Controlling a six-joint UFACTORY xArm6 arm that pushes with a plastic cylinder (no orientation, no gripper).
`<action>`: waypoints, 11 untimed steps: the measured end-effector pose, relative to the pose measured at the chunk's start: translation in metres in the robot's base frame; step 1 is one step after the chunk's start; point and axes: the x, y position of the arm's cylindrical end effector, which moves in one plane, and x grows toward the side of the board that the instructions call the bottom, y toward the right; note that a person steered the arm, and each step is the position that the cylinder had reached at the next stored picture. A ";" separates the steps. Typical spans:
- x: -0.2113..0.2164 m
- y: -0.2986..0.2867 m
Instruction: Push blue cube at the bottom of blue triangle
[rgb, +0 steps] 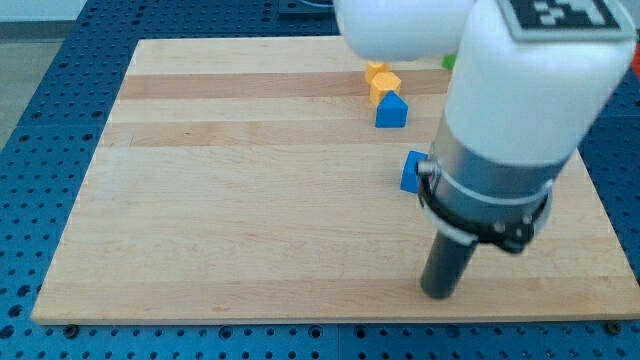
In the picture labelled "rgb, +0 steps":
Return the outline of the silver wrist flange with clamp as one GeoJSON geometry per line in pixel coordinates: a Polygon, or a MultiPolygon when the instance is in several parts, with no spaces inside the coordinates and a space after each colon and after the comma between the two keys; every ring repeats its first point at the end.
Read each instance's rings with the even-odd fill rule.
{"type": "Polygon", "coordinates": [[[461,244],[519,254],[546,227],[564,165],[491,160],[463,144],[442,117],[428,158],[415,165],[418,198],[438,230],[461,244]]]}

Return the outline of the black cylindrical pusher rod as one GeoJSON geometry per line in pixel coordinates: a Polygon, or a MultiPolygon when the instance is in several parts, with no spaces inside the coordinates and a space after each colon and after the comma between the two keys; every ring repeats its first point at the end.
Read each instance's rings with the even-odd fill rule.
{"type": "Polygon", "coordinates": [[[475,242],[462,244],[438,232],[421,275],[423,292],[434,299],[450,297],[475,249],[475,242]]]}

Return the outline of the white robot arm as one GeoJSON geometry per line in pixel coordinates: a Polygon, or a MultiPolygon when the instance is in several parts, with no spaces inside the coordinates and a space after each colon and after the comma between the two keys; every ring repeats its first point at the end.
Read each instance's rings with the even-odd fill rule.
{"type": "Polygon", "coordinates": [[[415,166],[437,234],[421,277],[450,296],[475,247],[518,254],[544,228],[556,178],[624,77],[637,32],[617,1],[344,1],[360,57],[454,54],[437,134],[415,166]]]}

